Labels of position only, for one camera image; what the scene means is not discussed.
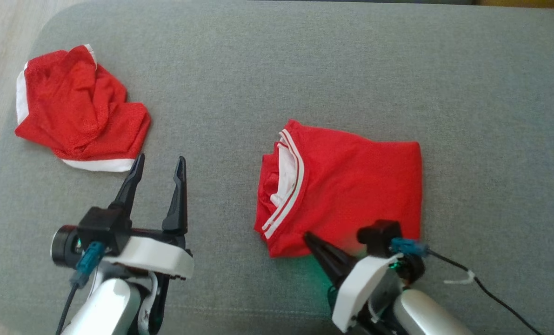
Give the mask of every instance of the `cable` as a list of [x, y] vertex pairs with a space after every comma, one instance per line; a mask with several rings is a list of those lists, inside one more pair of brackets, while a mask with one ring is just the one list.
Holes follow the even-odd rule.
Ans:
[[56, 335], [60, 335], [62, 333], [62, 330], [64, 329], [64, 323], [66, 322], [66, 316], [68, 314], [68, 310], [70, 309], [70, 304], [72, 303], [72, 299], [74, 299], [74, 295], [78, 289], [78, 284], [72, 285], [72, 288], [70, 289], [70, 294], [68, 294], [68, 299], [66, 299], [66, 305], [64, 305], [64, 309], [62, 310], [62, 316], [60, 316], [58, 330], [56, 330], [55, 332]]
[[[457, 263], [456, 261], [453, 261], [452, 259], [444, 257], [444, 256], [440, 255], [437, 252], [434, 252], [432, 250], [428, 250], [428, 254], [440, 259], [441, 261], [446, 261], [446, 263], [449, 263], [449, 264], [451, 264], [455, 267], [458, 267], [459, 269], [462, 269], [463, 271], [470, 272], [470, 270], [466, 266], [462, 265], [461, 263]], [[487, 296], [494, 299], [494, 301], [499, 303], [502, 307], [508, 309], [509, 312], [511, 312], [514, 316], [516, 316], [517, 319], [519, 319], [519, 321], [521, 321], [525, 326], [527, 326], [527, 328], [531, 329], [532, 332], [536, 333], [536, 335], [542, 335], [537, 329], [534, 328], [534, 326], [531, 326], [531, 324], [529, 322], [527, 322], [523, 318], [523, 316], [521, 316], [519, 313], [517, 313], [516, 310], [514, 310], [512, 307], [507, 305], [504, 301], [500, 300], [498, 297], [496, 297], [490, 291], [488, 291], [487, 288], [485, 288], [485, 286], [483, 286], [483, 284], [480, 282], [479, 278], [474, 276], [473, 280], [475, 281], [475, 283], [477, 283], [477, 286], [479, 286], [479, 288], [481, 288], [483, 293], [485, 293]]]
[[89, 244], [89, 247], [85, 250], [85, 253], [83, 253], [83, 256], [81, 256], [79, 262], [76, 264], [76, 271], [70, 278], [70, 285], [72, 288], [70, 289], [68, 299], [66, 299], [66, 305], [64, 305], [64, 309], [62, 310], [62, 316], [58, 323], [56, 335], [60, 335], [64, 329], [64, 322], [66, 322], [66, 316], [76, 291], [87, 284], [90, 274], [99, 265], [104, 255], [105, 245], [102, 242], [93, 241]]

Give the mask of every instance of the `black cable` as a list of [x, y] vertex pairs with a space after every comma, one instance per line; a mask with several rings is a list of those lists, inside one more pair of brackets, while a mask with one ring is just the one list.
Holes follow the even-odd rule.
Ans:
[[[461, 263], [457, 263], [456, 261], [453, 261], [452, 259], [449, 259], [447, 257], [444, 257], [442, 255], [440, 255], [439, 253], [437, 252], [434, 252], [432, 250], [428, 250], [428, 254], [440, 259], [441, 261], [446, 261], [446, 263], [449, 263], [451, 265], [454, 265], [455, 267], [458, 267], [459, 269], [462, 269], [466, 272], [469, 271], [469, 269], [462, 265]], [[525, 320], [523, 318], [523, 316], [521, 316], [519, 313], [517, 313], [516, 310], [514, 310], [512, 307], [510, 307], [509, 305], [507, 305], [504, 301], [500, 300], [498, 297], [496, 297], [495, 295], [493, 295], [490, 291], [487, 290], [487, 288], [485, 288], [485, 286], [483, 286], [483, 284], [480, 282], [479, 278], [477, 278], [476, 276], [473, 277], [473, 280], [475, 281], [475, 283], [477, 283], [477, 286], [479, 286], [479, 288], [481, 288], [481, 290], [483, 291], [483, 293], [485, 293], [487, 296], [491, 297], [492, 299], [494, 299], [494, 301], [496, 301], [497, 303], [499, 303], [502, 307], [508, 309], [509, 312], [511, 312], [514, 316], [517, 317], [517, 319], [519, 319], [519, 321], [521, 321], [525, 326], [527, 326], [527, 328], [531, 329], [532, 332], [536, 333], [536, 335], [542, 335], [537, 329], [534, 328], [534, 326], [531, 326], [531, 324], [529, 322], [527, 322], [527, 320]]]
[[72, 285], [72, 288], [70, 289], [70, 294], [68, 294], [68, 299], [66, 299], [66, 305], [64, 305], [64, 309], [62, 310], [62, 316], [60, 316], [58, 330], [55, 332], [56, 335], [60, 335], [62, 333], [62, 330], [64, 329], [64, 323], [66, 322], [66, 316], [68, 314], [68, 310], [70, 309], [70, 304], [72, 303], [72, 299], [74, 299], [74, 295], [76, 293], [76, 290], [78, 289], [78, 284]]

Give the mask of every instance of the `white stripe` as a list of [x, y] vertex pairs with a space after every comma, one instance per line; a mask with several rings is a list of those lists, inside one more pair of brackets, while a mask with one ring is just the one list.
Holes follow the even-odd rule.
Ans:
[[87, 50], [89, 50], [89, 53], [91, 54], [91, 57], [93, 58], [93, 61], [94, 61], [94, 69], [97, 70], [97, 59], [94, 57], [94, 50], [92, 49], [92, 47], [90, 47], [90, 44], [83, 44], [83, 45], [85, 45]]
[[294, 154], [289, 151], [289, 148], [283, 142], [277, 144], [277, 149], [279, 150], [279, 184], [277, 192], [270, 196], [270, 200], [275, 207], [279, 207], [287, 201], [287, 197], [291, 194], [298, 178], [298, 163], [294, 158]]
[[[285, 135], [283, 134], [283, 132], [279, 132], [279, 135], [281, 135], [281, 141], [284, 141], [285, 142], [285, 147], [289, 150], [289, 152], [291, 153], [291, 155], [293, 155], [294, 157], [294, 160], [295, 160], [295, 166], [297, 169], [299, 169], [299, 166], [300, 166], [300, 162], [298, 161], [298, 157], [296, 157], [296, 155], [294, 154], [294, 152], [291, 150], [291, 145], [287, 143], [287, 138], [285, 137]], [[271, 215], [270, 218], [268, 218], [267, 222], [264, 223], [264, 225], [262, 225], [262, 230], [266, 230], [268, 229], [268, 226], [272, 225], [274, 220], [275, 220], [275, 217], [277, 216], [277, 214], [279, 214], [281, 212], [281, 210], [283, 209], [283, 207], [287, 204], [287, 199], [289, 199], [289, 196], [291, 195], [291, 193], [293, 192], [293, 189], [291, 190], [291, 192], [287, 193], [287, 196], [285, 197], [286, 201], [284, 203], [282, 203], [281, 205], [279, 205], [277, 207], [277, 210], [275, 210], [273, 212], [273, 214]]]
[[107, 159], [104, 161], [67, 161], [62, 159], [62, 162], [73, 168], [89, 171], [125, 172], [130, 170], [134, 159]]
[[27, 103], [27, 81], [24, 79], [24, 70], [27, 69], [28, 62], [17, 77], [17, 122], [20, 125], [28, 117]]
[[294, 194], [292, 195], [291, 199], [287, 201], [285, 208], [283, 208], [283, 212], [281, 212], [279, 217], [275, 219], [274, 222], [270, 225], [268, 231], [264, 232], [264, 237], [266, 237], [267, 239], [273, 236], [275, 230], [279, 227], [281, 222], [283, 222], [283, 219], [285, 219], [291, 208], [294, 207], [295, 200], [298, 199], [298, 195], [300, 195], [300, 191], [302, 189], [302, 180], [304, 180], [304, 161], [302, 160], [302, 156], [298, 151], [298, 147], [294, 143], [294, 140], [287, 129], [283, 129], [281, 133], [285, 136], [286, 142], [288, 142], [289, 144], [289, 150], [292, 151], [292, 153], [294, 154], [294, 158], [296, 158], [296, 160], [298, 161], [299, 173], [298, 180], [295, 184]]

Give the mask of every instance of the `white cable tie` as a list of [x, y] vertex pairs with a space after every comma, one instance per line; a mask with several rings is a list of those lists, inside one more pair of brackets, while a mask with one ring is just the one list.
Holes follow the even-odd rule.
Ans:
[[464, 280], [445, 280], [445, 284], [461, 284], [461, 285], [468, 285], [473, 282], [473, 278], [475, 278], [475, 273], [471, 270], [467, 270], [467, 275], [469, 276], [467, 279]]

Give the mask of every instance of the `couch cushion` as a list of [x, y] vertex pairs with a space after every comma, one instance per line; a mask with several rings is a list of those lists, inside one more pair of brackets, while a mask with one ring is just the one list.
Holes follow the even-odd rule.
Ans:
[[[554, 10], [95, 2], [51, 19], [32, 57], [85, 43], [153, 119], [135, 227], [160, 227], [177, 157], [188, 161], [195, 272], [171, 283], [162, 333], [337, 333], [317, 263], [270, 259], [253, 231], [261, 155], [289, 118], [419, 141], [424, 240], [554, 333]], [[51, 237], [107, 205], [124, 174], [64, 165], [15, 137], [7, 112], [0, 319], [51, 333], [71, 274]], [[423, 290], [475, 333], [525, 331], [475, 286], [442, 284], [460, 271], [427, 267]]]

